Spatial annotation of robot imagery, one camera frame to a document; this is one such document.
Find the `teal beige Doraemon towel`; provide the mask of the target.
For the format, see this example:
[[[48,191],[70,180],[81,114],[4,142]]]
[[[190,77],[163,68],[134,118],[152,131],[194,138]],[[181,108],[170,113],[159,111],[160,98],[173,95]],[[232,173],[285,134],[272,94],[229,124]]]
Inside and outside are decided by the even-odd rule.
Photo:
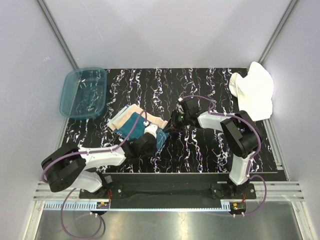
[[[109,119],[107,122],[107,126],[116,134],[118,134],[121,138],[127,137],[129,132],[131,131],[134,123],[136,122],[137,118],[139,117],[140,113],[143,111],[136,104],[126,105],[123,107],[113,118]],[[157,130],[157,140],[156,140],[156,149],[159,152],[165,141],[168,137],[168,133],[164,133],[163,129],[167,125],[168,121],[163,120],[160,117],[153,116],[147,113],[147,121],[148,124],[155,124],[158,126]],[[144,134],[145,131],[145,113],[139,118],[133,132],[131,133],[129,140],[138,139]]]

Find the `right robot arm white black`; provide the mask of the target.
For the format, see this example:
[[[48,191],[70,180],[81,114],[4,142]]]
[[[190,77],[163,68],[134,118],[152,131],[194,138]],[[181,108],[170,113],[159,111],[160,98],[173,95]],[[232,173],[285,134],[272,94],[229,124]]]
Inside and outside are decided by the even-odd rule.
[[[219,189],[211,187],[211,191],[218,199],[243,195],[250,183],[253,158],[261,149],[260,133],[249,114],[244,110],[226,114],[204,111],[197,100],[184,97],[178,100],[163,131],[182,132],[187,126],[223,132],[233,154],[232,166],[227,182]]]

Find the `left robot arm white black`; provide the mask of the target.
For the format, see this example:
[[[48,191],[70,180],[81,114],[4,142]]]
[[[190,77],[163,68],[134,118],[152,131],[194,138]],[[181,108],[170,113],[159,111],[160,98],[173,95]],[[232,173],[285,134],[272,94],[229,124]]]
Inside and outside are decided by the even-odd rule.
[[[132,164],[156,152],[157,132],[148,129],[139,138],[125,139],[111,147],[85,148],[68,143],[42,161],[41,180],[53,193],[73,188],[89,193],[92,198],[103,198],[111,183],[101,173],[89,169]]]

